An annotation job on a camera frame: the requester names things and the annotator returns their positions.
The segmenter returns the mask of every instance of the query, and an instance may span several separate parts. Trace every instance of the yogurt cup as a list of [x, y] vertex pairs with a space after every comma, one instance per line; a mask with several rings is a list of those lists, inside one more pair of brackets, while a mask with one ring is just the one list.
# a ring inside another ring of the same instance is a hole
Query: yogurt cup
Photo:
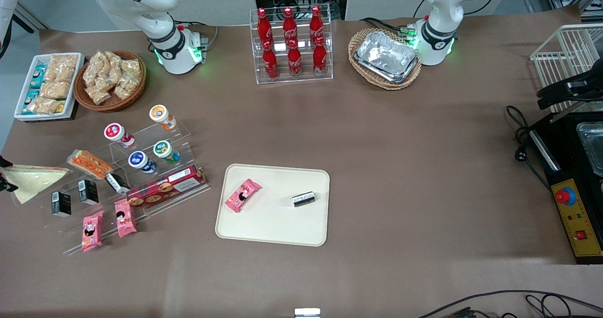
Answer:
[[123, 148], [128, 148], [134, 144], [134, 136], [129, 134], [125, 128], [114, 122], [105, 127], [105, 138], [118, 142]]
[[168, 108], [164, 105], [155, 105], [151, 107], [149, 116], [154, 122], [161, 123], [163, 129], [166, 131], [174, 129], [176, 127], [176, 119], [170, 115]]
[[136, 151], [130, 155], [128, 163], [136, 170], [141, 170], [146, 174], [155, 173], [157, 170], [157, 164], [149, 159], [149, 157], [143, 151]]
[[158, 141], [153, 148], [153, 152], [155, 152], [157, 157], [164, 159], [168, 163], [177, 163], [180, 160], [180, 154], [166, 140]]

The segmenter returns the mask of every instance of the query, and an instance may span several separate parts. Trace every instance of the control panel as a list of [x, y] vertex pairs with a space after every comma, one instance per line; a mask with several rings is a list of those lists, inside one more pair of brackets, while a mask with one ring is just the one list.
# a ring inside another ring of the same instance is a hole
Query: control panel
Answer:
[[557, 208], [562, 217], [567, 236], [575, 256], [601, 256], [599, 241], [595, 236], [584, 204], [573, 179], [551, 186]]

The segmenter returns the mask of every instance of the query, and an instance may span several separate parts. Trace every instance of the robotic arm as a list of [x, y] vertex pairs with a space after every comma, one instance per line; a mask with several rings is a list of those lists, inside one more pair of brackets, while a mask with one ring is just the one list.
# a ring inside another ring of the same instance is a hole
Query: robotic arm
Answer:
[[416, 49], [421, 63], [437, 65], [448, 54], [456, 29], [463, 20], [464, 11], [461, 1], [465, 0], [426, 0], [432, 8], [427, 20], [414, 24], [416, 29]]
[[[165, 69], [173, 74], [189, 72], [202, 62], [201, 36], [182, 26], [177, 27], [168, 11], [179, 0], [99, 0], [101, 8], [140, 27], [155, 46], [155, 53]], [[6, 49], [9, 26], [17, 0], [0, 0], [0, 53]]]

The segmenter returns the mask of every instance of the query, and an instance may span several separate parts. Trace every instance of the red bottle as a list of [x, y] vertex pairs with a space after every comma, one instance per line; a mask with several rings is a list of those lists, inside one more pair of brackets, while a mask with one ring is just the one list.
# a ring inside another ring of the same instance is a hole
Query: red bottle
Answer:
[[278, 79], [278, 66], [276, 65], [276, 56], [272, 51], [271, 44], [266, 41], [262, 44], [264, 49], [264, 53], [262, 54], [262, 59], [264, 61], [264, 68], [266, 69], [266, 73], [268, 74], [268, 80], [274, 81]]
[[314, 75], [322, 77], [327, 72], [327, 50], [325, 49], [325, 39], [316, 38], [316, 47], [314, 48]]
[[323, 19], [320, 18], [320, 6], [314, 6], [310, 21], [310, 46], [316, 46], [316, 38], [319, 37], [323, 37]]
[[297, 24], [293, 20], [293, 9], [291, 7], [285, 7], [285, 21], [283, 23], [283, 32], [285, 33], [285, 44], [287, 48], [291, 43], [295, 42], [295, 48], [297, 48]]
[[289, 53], [287, 54], [287, 58], [289, 58], [289, 73], [291, 74], [291, 78], [299, 79], [302, 77], [302, 54], [297, 49], [297, 39], [290, 40], [288, 44]]
[[263, 43], [267, 42], [272, 46], [272, 26], [270, 21], [266, 19], [266, 10], [264, 7], [258, 8], [258, 34], [260, 35], [260, 41]]

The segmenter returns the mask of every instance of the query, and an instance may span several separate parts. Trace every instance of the table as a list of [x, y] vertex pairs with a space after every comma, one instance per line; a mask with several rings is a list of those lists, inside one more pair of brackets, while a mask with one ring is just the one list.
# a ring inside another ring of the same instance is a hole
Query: table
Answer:
[[[394, 24], [406, 24], [399, 19]], [[42, 52], [127, 49], [148, 67], [147, 90], [116, 114], [16, 121], [4, 157], [58, 165], [74, 148], [106, 143], [112, 121], [137, 131], [164, 103], [192, 132], [212, 189], [140, 225], [101, 251], [63, 256], [57, 237], [6, 194], [0, 216], [4, 317], [416, 317], [504, 288], [561, 292], [601, 304], [603, 267], [575, 266], [555, 204], [513, 154], [514, 104], [530, 122], [536, 76], [528, 56], [577, 9], [468, 17], [441, 65], [387, 92], [347, 62], [362, 22], [334, 23], [334, 80], [257, 86], [248, 28], [222, 28], [207, 64], [166, 73], [142, 32], [41, 33]], [[203, 29], [211, 33], [211, 28]], [[329, 228], [322, 247], [220, 239], [214, 233], [231, 163], [326, 170]], [[518, 294], [469, 303], [528, 314]], [[587, 313], [575, 310], [574, 314]]]

